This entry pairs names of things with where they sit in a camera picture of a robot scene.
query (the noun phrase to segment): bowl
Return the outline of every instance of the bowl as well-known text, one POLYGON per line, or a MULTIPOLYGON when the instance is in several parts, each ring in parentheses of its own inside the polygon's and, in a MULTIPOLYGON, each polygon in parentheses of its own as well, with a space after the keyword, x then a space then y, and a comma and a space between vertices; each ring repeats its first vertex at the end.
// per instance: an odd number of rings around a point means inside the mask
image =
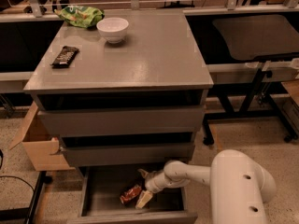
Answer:
POLYGON ((129 22, 122 18, 104 18, 96 24, 100 35, 109 43, 119 43, 127 35, 129 22))

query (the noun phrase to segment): snack bag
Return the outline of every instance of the snack bag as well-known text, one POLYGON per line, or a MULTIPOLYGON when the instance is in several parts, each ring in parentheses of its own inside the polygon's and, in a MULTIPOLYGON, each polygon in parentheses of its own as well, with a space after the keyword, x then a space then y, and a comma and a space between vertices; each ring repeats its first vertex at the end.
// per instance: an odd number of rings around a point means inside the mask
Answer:
POLYGON ((55 10, 55 13, 69 24, 83 28, 95 26, 105 17, 104 10, 84 6, 67 6, 62 10, 55 10))

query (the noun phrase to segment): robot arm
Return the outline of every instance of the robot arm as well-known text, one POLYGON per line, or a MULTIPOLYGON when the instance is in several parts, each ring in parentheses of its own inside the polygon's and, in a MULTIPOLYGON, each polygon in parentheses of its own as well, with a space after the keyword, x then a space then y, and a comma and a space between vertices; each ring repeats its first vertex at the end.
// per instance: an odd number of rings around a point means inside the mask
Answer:
POLYGON ((214 224, 267 223, 263 203, 271 201, 277 191, 274 178, 261 165, 235 150, 219 153, 211 167, 169 161, 161 171, 140 172, 151 194, 184 187, 191 180, 210 186, 214 224))

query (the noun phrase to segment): concrete floor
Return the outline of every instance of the concrete floor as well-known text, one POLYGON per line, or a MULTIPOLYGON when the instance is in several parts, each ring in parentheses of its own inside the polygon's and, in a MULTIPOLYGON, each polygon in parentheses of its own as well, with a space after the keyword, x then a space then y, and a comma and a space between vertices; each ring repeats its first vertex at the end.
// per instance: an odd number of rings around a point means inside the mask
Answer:
MULTIPOLYGON (((4 153, 0 176, 14 175, 35 186, 38 172, 34 170, 22 145, 8 150, 8 145, 20 128, 27 107, 18 108, 7 119, 0 111, 0 148, 4 153)), ((196 149, 191 164, 209 166, 215 155, 228 148, 239 150, 252 157, 267 169, 277 181, 278 193, 265 205, 269 223, 299 223, 299 143, 284 142, 287 134, 277 118, 259 118, 214 122, 210 125, 214 146, 203 145, 203 131, 196 136, 196 149)), ((60 224, 78 215, 82 180, 76 171, 47 172, 53 179, 45 185, 36 213, 36 223, 60 224)), ((19 179, 0 177, 0 209, 26 207, 32 191, 19 179)), ((212 223, 208 187, 192 182, 187 187, 189 211, 198 213, 196 224, 212 223)), ((23 223, 23 220, 0 221, 23 223)))

